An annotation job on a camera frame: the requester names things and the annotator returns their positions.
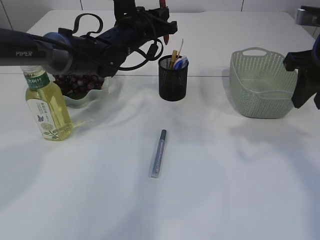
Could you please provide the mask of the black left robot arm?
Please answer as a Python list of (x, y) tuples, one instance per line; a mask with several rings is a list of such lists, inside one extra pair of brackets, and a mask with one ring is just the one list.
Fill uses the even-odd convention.
[(159, 8), (145, 9), (133, 0), (113, 3), (115, 24), (109, 30), (99, 26), (77, 36), (81, 17), (74, 20), (73, 29), (59, 28), (44, 36), (1, 29), (0, 64), (2, 66), (41, 66), (51, 75), (97, 75), (113, 77), (118, 71), (128, 72), (142, 64), (125, 67), (127, 57), (134, 52), (143, 63), (158, 60), (167, 41), (161, 37), (178, 30), (176, 21), (169, 21), (165, 1)]

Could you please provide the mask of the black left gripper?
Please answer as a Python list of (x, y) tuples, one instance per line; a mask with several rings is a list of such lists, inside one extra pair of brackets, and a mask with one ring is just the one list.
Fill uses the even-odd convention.
[(115, 23), (128, 25), (138, 32), (144, 32), (155, 38), (173, 35), (178, 31), (176, 21), (169, 22), (169, 8), (155, 8), (146, 10), (136, 6), (134, 0), (115, 0), (113, 2)]

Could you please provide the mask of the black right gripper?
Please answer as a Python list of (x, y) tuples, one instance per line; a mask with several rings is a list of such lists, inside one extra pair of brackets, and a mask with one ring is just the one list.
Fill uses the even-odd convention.
[(320, 110), (320, 36), (311, 50), (289, 52), (283, 60), (288, 72), (298, 70), (297, 82), (291, 101), (296, 109), (301, 108), (312, 96)]

